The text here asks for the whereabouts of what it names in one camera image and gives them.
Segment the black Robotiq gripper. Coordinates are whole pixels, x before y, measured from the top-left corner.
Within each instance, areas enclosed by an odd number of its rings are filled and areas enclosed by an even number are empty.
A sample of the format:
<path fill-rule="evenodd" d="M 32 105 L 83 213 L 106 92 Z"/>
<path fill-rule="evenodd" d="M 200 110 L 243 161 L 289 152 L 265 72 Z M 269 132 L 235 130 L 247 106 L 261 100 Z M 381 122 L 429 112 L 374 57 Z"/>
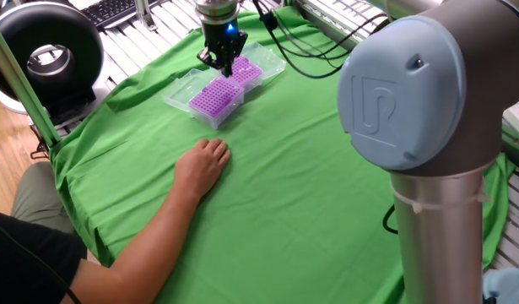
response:
<path fill-rule="evenodd" d="M 240 29 L 237 19 L 217 24 L 203 22 L 202 27 L 205 47 L 197 54 L 197 59 L 203 64 L 219 70 L 223 76 L 228 78 L 233 73 L 232 66 L 235 59 L 241 54 L 248 34 Z M 223 46 L 231 46 L 233 49 L 222 48 Z M 221 65 L 217 59 L 219 52 Z"/>

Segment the bare human hand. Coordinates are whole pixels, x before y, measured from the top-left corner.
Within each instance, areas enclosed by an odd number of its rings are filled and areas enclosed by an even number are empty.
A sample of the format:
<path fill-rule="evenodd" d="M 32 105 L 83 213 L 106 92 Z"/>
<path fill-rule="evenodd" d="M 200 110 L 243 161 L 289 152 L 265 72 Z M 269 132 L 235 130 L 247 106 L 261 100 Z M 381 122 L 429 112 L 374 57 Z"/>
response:
<path fill-rule="evenodd" d="M 220 138 L 197 141 L 176 162 L 172 195 L 199 201 L 218 181 L 230 154 L 228 144 Z"/>

